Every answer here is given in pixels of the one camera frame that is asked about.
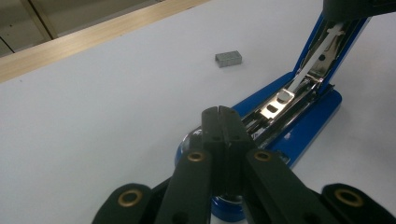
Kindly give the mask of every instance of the white table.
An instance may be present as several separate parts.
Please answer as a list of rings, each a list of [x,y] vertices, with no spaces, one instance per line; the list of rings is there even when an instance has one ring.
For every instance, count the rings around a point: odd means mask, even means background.
[[[0,223],[90,223],[126,183],[154,187],[213,105],[289,72],[320,1],[212,0],[0,84]],[[372,19],[332,83],[339,111],[293,168],[396,215],[396,14]],[[216,53],[241,65],[218,68]],[[213,218],[212,223],[220,223]]]

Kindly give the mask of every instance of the silver metal part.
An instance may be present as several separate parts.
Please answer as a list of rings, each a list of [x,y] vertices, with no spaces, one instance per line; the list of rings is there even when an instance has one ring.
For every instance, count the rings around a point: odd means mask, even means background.
[[[215,60],[216,62],[218,62],[219,67],[226,67],[226,66],[242,63],[242,56],[236,50],[236,51],[216,54]]]
[[[268,104],[262,107],[260,112],[267,119],[274,119],[294,98],[294,93],[285,89],[273,97]]]
[[[349,28],[350,24],[346,23],[344,25],[344,30],[347,30]],[[312,46],[311,50],[308,51],[307,53],[307,58],[310,58],[312,54],[315,52],[315,50],[318,48],[319,44],[321,43],[321,39],[324,39],[326,34],[321,33],[318,36],[318,41],[314,46]],[[332,63],[333,61],[337,58],[338,52],[342,48],[342,41],[345,39],[344,35],[338,35],[334,38],[332,43],[330,44],[329,47],[327,47],[323,53],[319,56],[317,61],[314,63],[314,65],[311,67],[311,69],[308,72],[308,76],[312,79],[316,79],[317,82],[321,82],[324,77],[328,74],[330,69],[332,68]]]
[[[316,84],[304,81],[298,88],[297,93],[288,102],[282,111],[276,115],[273,119],[267,119],[265,116],[265,122],[256,125],[255,129],[247,129],[247,132],[255,140],[259,148],[265,148],[270,144],[279,134],[281,134],[290,124],[292,124],[310,105],[315,102],[315,89]],[[262,111],[259,109],[256,113],[262,115]]]
[[[343,28],[343,25],[344,24],[340,22],[340,23],[335,24],[332,29],[327,30],[328,34],[326,35],[326,38],[321,42],[321,44],[315,50],[314,54],[306,62],[304,68],[298,73],[297,77],[294,79],[294,81],[288,87],[288,91],[295,92],[297,87],[300,85],[300,83],[303,81],[305,76],[311,70],[312,66],[314,66],[314,64],[316,63],[317,60],[320,60],[320,57],[323,55],[323,52],[330,46],[330,44],[334,41],[334,39],[337,36],[339,36],[343,33],[341,31],[341,29]]]

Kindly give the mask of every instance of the brass screw insert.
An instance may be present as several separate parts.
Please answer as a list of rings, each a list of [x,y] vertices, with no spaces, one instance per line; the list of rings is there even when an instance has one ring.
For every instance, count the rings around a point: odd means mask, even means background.
[[[258,161],[269,161],[271,160],[271,154],[266,151],[258,151],[254,153],[254,158]]]
[[[123,192],[119,197],[119,204],[122,207],[131,207],[140,202],[143,198],[143,193],[138,189],[130,189]]]
[[[203,161],[205,155],[202,152],[192,152],[187,156],[187,158],[189,161]]]
[[[363,198],[349,189],[338,189],[334,193],[335,198],[340,202],[352,207],[361,207],[364,205]]]

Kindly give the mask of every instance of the staple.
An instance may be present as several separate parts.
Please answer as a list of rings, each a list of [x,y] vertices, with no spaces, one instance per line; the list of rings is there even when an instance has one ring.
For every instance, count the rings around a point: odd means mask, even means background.
[[[238,50],[216,54],[216,62],[219,67],[226,67],[242,63],[242,56]]]

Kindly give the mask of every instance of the wooden strip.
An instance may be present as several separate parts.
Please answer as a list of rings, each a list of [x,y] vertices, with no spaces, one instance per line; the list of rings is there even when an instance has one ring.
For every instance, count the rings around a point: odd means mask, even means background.
[[[207,1],[209,0],[166,0],[0,58],[0,83]]]

